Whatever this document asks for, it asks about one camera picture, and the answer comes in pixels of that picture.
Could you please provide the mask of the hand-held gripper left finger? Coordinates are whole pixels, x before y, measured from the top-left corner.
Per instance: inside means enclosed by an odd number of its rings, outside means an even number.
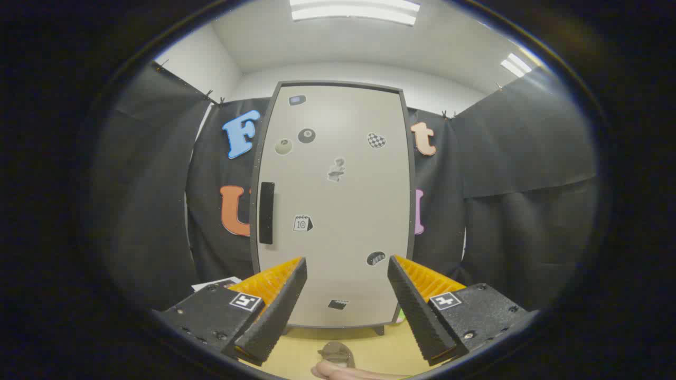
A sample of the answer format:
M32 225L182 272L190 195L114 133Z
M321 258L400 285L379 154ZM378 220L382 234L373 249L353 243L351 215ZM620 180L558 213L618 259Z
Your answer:
M200 350L260 366L285 331L306 280L306 260L297 257L243 281L205 284L153 315Z

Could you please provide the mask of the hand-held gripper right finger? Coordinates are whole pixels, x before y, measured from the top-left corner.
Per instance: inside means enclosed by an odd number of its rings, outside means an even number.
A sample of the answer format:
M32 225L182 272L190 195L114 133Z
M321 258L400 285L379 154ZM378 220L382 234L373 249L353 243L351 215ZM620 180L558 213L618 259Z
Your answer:
M430 366L487 348L538 315L486 283L464 286L397 255L387 278Z

